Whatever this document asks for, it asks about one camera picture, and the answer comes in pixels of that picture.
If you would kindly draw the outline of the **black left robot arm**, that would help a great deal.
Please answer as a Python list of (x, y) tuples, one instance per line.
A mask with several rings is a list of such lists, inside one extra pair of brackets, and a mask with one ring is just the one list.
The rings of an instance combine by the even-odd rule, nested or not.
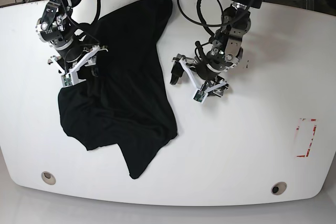
[(231, 5), (221, 9), (221, 23), (217, 31), (212, 31), (213, 25), (206, 22), (202, 11), (202, 0), (196, 2), (196, 12), (199, 21), (184, 17), (193, 24), (202, 26), (210, 35), (208, 44), (211, 50), (204, 52), (204, 44), (195, 42), (194, 58), (178, 54), (173, 58), (170, 84), (177, 84), (178, 80), (187, 73), (195, 88), (193, 99), (204, 102), (207, 97), (222, 97), (229, 88), (221, 73), (235, 68), (243, 56), (241, 46), (243, 36), (251, 27), (250, 9), (259, 9), (263, 0), (231, 0)]

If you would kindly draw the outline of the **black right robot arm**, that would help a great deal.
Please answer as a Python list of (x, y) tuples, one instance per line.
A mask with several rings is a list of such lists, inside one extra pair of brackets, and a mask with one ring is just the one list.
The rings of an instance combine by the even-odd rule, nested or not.
[(73, 8), (80, 2), (81, 0), (49, 0), (36, 25), (40, 40), (51, 44), (63, 59), (61, 70), (64, 73), (69, 72), (70, 64), (81, 58), (86, 48), (101, 45), (92, 32), (99, 19), (101, 0), (97, 0), (96, 15), (90, 24), (78, 23), (71, 17)]

